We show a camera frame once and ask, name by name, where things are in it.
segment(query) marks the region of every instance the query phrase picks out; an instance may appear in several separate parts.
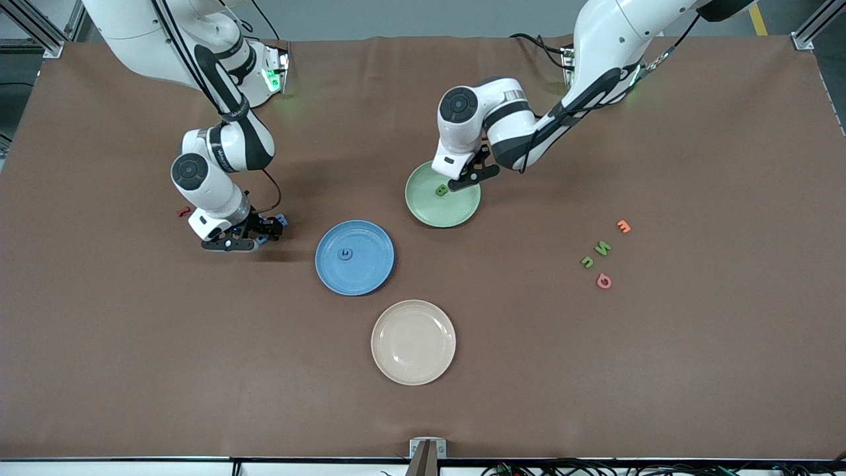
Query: gray floor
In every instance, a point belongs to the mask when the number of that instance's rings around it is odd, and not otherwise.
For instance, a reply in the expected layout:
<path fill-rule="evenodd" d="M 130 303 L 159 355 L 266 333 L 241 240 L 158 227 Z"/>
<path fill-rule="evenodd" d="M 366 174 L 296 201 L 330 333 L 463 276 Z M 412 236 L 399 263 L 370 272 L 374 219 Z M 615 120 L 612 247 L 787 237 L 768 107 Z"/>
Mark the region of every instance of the gray floor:
<path fill-rule="evenodd" d="M 256 0 L 279 34 L 291 41 L 358 40 L 372 36 L 494 36 L 516 32 L 561 36 L 573 32 L 576 16 L 586 0 Z M 821 0 L 761 0 L 761 13 L 771 35 L 788 34 L 821 4 Z M 264 19 L 247 2 L 235 13 L 255 27 L 260 37 L 272 37 Z M 667 28 L 678 36 L 693 19 L 688 12 Z M 88 37 L 101 41 L 96 31 Z M 718 24 L 700 21 L 694 36 L 753 36 L 748 14 Z M 846 15 L 815 40 L 816 55 L 832 100 L 846 112 Z M 32 82 L 41 65 L 34 54 L 0 54 L 0 83 Z M 0 132 L 14 137 L 29 98 L 27 86 L 0 86 Z"/>

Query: plate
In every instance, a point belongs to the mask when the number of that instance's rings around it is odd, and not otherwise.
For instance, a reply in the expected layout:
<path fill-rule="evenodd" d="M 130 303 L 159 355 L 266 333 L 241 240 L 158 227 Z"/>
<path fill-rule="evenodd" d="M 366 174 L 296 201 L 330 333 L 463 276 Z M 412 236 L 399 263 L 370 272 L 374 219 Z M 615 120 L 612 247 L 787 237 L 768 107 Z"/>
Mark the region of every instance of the plate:
<path fill-rule="evenodd" d="M 405 204 L 421 222 L 436 228 L 449 228 L 464 223 L 473 216 L 481 201 L 481 188 L 472 185 L 459 191 L 447 191 L 448 177 L 431 169 L 431 163 L 424 163 L 411 173 L 405 183 Z"/>
<path fill-rule="evenodd" d="M 361 296 L 385 282 L 393 258 L 393 243 L 385 230 L 369 221 L 350 220 L 336 224 L 320 240 L 315 267 L 327 288 Z"/>
<path fill-rule="evenodd" d="M 440 377 L 455 356 L 455 329 L 440 307 L 412 299 L 389 307 L 373 328 L 376 366 L 402 385 L 424 385 Z"/>

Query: metal frame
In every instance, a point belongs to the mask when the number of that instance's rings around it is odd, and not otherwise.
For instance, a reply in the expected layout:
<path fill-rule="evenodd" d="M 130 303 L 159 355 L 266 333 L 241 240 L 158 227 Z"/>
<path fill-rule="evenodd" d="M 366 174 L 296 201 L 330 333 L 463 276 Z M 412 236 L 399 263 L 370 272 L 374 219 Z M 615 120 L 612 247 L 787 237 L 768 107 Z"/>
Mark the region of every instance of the metal frame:
<path fill-rule="evenodd" d="M 846 8 L 846 0 L 826 0 L 797 31 L 790 33 L 797 50 L 812 50 L 811 41 Z"/>
<path fill-rule="evenodd" d="M 77 7 L 78 5 L 74 5 L 71 20 L 81 22 L 85 10 L 79 11 Z M 70 41 L 70 38 L 39 11 L 30 0 L 0 0 L 0 10 L 8 15 L 34 42 L 44 48 L 44 58 L 59 58 L 62 56 L 64 43 Z"/>

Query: brown table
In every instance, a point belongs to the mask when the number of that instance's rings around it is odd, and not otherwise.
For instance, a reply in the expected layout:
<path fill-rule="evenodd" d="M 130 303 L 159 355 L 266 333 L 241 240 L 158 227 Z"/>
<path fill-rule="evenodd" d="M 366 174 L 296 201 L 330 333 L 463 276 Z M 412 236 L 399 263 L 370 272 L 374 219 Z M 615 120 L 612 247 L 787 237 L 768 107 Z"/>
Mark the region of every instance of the brown table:
<path fill-rule="evenodd" d="M 222 255 L 176 216 L 168 178 L 182 134 L 217 120 L 205 98 L 104 45 L 46 61 L 0 180 L 0 456 L 392 456 L 422 434 L 456 457 L 840 452 L 846 141 L 812 54 L 690 38 L 525 175 L 485 183 L 467 224 L 427 228 L 403 194 L 438 100 L 493 75 L 538 112 L 563 94 L 516 40 L 294 44 L 293 94 L 257 110 L 290 233 Z M 261 174 L 235 179 L 274 198 Z M 369 296 L 314 270 L 347 219 L 396 246 Z M 422 387 L 369 347 L 410 298 L 458 335 Z"/>

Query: small plastic piece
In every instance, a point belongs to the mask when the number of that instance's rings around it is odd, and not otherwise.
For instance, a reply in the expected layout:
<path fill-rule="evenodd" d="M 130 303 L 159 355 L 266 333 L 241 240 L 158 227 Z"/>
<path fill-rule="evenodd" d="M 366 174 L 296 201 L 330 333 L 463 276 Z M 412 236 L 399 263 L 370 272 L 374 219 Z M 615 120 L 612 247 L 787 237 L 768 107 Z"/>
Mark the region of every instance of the small plastic piece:
<path fill-rule="evenodd" d="M 605 241 L 600 241 L 597 243 L 598 246 L 594 246 L 594 250 L 597 253 L 601 254 L 602 256 L 608 256 L 608 252 L 611 251 L 611 246 L 608 245 Z"/>
<path fill-rule="evenodd" d="M 599 273 L 599 278 L 596 278 L 596 285 L 600 289 L 608 289 L 611 287 L 611 278 L 607 277 L 604 273 Z"/>

